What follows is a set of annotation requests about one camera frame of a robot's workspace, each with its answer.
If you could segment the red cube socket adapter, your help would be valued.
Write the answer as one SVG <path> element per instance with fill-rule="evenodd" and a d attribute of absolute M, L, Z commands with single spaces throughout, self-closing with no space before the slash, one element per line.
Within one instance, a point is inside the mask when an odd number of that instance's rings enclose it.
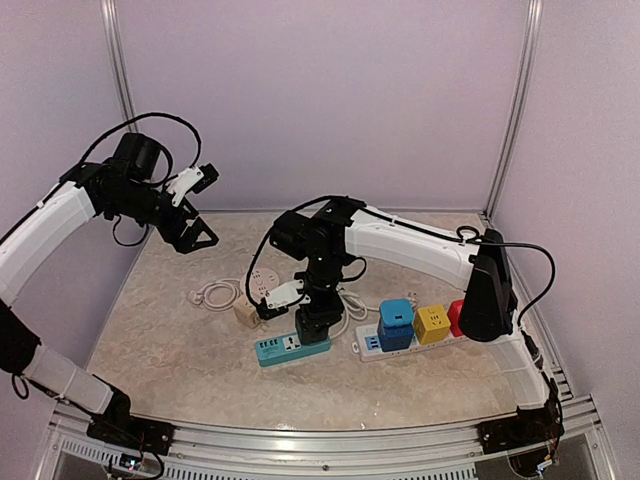
<path fill-rule="evenodd" d="M 450 332 L 455 338 L 464 336 L 459 326 L 463 305 L 464 305 L 463 299 L 455 300 L 450 304 L 449 309 L 447 311 L 447 317 L 450 322 Z"/>

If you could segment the white multicolour power strip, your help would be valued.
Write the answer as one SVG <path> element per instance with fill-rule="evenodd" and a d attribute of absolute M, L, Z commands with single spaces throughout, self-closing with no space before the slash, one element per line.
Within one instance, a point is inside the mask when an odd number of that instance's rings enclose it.
<path fill-rule="evenodd" d="M 400 343 L 400 348 L 395 350 L 384 350 L 384 342 L 378 334 L 377 324 L 356 326 L 354 329 L 354 335 L 355 339 L 351 343 L 351 350 L 352 353 L 357 355 L 363 363 L 411 355 L 418 352 L 435 350 L 469 341 L 469 339 L 464 335 L 456 337 L 451 332 L 448 332 L 442 340 L 436 342 L 421 344 L 417 340 L 416 336 L 413 336 L 409 343 L 402 341 Z"/>

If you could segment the light blue adapter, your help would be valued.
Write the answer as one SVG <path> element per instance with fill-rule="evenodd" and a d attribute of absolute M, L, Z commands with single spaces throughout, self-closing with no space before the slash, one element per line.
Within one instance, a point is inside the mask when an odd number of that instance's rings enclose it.
<path fill-rule="evenodd" d="M 379 306 L 379 313 L 385 329 L 403 328 L 411 325 L 414 319 L 412 304 L 406 298 L 383 301 Z"/>

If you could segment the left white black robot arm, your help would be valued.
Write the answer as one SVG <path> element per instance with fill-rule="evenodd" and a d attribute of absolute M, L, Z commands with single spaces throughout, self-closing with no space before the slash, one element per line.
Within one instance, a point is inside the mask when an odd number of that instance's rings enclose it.
<path fill-rule="evenodd" d="M 148 120 L 187 136 L 179 165 L 139 119 L 94 140 L 44 196 L 1 237 L 1 370 L 20 396 L 42 392 L 101 416 L 121 445 L 140 434 L 125 396 L 87 371 L 107 316 L 139 248 L 157 234 L 189 254 L 218 238 L 193 205 L 217 181 L 188 121 L 163 112 Z"/>

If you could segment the teal power strip with cord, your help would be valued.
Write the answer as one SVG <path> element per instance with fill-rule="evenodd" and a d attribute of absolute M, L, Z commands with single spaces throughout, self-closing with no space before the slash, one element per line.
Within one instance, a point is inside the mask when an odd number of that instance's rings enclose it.
<path fill-rule="evenodd" d="M 332 341 L 346 332 L 352 320 L 361 322 L 367 319 L 370 308 L 356 293 L 344 287 L 339 288 L 338 293 L 343 313 L 335 332 L 330 331 L 326 340 L 311 345 L 303 345 L 297 333 L 259 340 L 254 344 L 259 365 L 262 368 L 272 367 L 328 352 Z"/>

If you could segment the dark blue cube socket adapter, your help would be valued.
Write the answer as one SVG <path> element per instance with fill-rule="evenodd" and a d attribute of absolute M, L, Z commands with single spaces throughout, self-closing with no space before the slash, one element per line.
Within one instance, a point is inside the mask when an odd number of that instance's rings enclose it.
<path fill-rule="evenodd" d="M 412 325 L 385 327 L 380 323 L 377 336 L 383 352 L 404 350 L 411 345 L 414 339 L 414 329 Z"/>

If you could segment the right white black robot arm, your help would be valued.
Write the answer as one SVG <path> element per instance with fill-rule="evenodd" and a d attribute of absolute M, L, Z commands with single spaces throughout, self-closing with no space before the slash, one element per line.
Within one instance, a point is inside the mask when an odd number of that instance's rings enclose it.
<path fill-rule="evenodd" d="M 545 408 L 559 404 L 558 388 L 542 354 L 522 326 L 507 258 L 510 249 L 544 253 L 535 244 L 507 242 L 494 229 L 456 231 L 430 227 L 385 213 L 349 196 L 324 195 L 281 214 L 265 233 L 271 245 L 303 261 L 304 271 L 251 305 L 262 320 L 294 308 L 296 330 L 305 344 L 327 338 L 342 317 L 338 286 L 345 267 L 372 258 L 421 272 L 464 292 L 459 317 L 463 335 L 484 343 L 509 381 L 518 410 L 511 433 L 535 442 L 551 424 Z"/>

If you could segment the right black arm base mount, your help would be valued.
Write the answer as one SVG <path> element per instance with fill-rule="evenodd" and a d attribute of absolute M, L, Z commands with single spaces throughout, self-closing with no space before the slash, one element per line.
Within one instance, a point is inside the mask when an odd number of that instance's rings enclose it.
<path fill-rule="evenodd" d="M 563 411 L 557 400 L 539 409 L 516 410 L 513 416 L 481 422 L 477 431 L 484 454 L 528 447 L 564 434 Z"/>

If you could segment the yellow cube socket adapter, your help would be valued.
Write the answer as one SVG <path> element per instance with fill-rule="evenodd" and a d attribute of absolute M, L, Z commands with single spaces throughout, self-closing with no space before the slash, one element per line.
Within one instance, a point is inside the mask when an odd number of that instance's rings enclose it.
<path fill-rule="evenodd" d="M 413 329 L 420 345 L 444 340 L 450 327 L 451 323 L 443 305 L 424 306 L 416 310 Z"/>

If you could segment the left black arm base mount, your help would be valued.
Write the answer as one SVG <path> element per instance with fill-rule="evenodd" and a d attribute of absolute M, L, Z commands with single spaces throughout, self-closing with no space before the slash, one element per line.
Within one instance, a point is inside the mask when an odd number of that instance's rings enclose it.
<path fill-rule="evenodd" d="M 167 455 L 176 427 L 169 423 L 134 416 L 131 400 L 117 390 L 102 414 L 92 413 L 87 436 L 144 453 Z"/>

